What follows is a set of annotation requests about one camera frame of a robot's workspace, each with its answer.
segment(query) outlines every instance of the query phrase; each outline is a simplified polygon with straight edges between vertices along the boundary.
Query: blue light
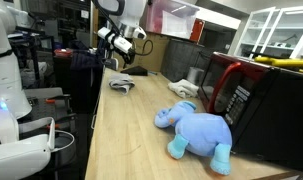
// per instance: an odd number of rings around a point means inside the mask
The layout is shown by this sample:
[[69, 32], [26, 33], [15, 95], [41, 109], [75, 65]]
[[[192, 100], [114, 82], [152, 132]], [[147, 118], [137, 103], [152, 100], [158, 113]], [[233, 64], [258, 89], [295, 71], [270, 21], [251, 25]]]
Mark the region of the blue light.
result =
[[0, 106], [3, 110], [8, 110], [8, 106], [5, 104], [5, 102], [1, 101]]

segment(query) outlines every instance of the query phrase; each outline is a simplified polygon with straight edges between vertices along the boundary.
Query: elephant leg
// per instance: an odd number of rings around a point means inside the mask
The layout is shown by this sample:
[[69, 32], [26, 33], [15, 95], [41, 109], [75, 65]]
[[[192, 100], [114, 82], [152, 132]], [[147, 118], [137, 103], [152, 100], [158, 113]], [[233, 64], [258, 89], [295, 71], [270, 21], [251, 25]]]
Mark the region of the elephant leg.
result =
[[213, 171], [223, 175], [230, 174], [230, 150], [231, 146], [227, 144], [218, 144], [215, 147], [214, 156], [210, 163]]
[[182, 137], [181, 134], [177, 134], [175, 135], [173, 141], [168, 144], [168, 151], [173, 158], [180, 159], [182, 158], [188, 144], [188, 140]]

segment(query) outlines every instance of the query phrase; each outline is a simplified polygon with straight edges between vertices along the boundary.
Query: stuffed animal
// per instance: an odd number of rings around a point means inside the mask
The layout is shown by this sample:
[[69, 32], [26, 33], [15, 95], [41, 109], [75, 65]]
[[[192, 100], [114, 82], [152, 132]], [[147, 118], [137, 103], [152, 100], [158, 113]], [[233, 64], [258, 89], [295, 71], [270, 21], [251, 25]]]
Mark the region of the stuffed animal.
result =
[[185, 149], [199, 156], [212, 157], [213, 171], [229, 175], [231, 171], [231, 132], [221, 116], [194, 113], [196, 105], [180, 101], [172, 108], [161, 109], [155, 117], [159, 128], [175, 127], [175, 138], [167, 148], [175, 159], [182, 158]]

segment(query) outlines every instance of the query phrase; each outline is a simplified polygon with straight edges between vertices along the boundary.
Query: microwave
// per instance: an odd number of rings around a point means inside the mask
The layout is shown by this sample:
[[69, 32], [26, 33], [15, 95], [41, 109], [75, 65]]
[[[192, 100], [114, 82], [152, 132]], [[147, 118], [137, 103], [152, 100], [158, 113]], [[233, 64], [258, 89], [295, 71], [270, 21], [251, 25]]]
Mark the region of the microwave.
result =
[[213, 53], [198, 95], [224, 118], [232, 152], [303, 171], [303, 74]]

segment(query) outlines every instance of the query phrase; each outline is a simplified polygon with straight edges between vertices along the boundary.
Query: wooden countertop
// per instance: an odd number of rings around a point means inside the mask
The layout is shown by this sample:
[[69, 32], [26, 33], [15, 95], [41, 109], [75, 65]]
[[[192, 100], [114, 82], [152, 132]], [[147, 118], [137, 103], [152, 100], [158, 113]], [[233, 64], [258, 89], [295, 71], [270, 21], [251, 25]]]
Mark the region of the wooden countertop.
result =
[[[264, 161], [231, 155], [231, 174], [219, 176], [209, 168], [210, 158], [186, 152], [180, 160], [167, 153], [174, 128], [154, 125], [158, 110], [183, 100], [167, 87], [161, 74], [132, 76], [135, 87], [122, 95], [108, 85], [105, 70], [87, 166], [87, 180], [254, 179], [287, 172]], [[204, 112], [197, 98], [187, 99]]]

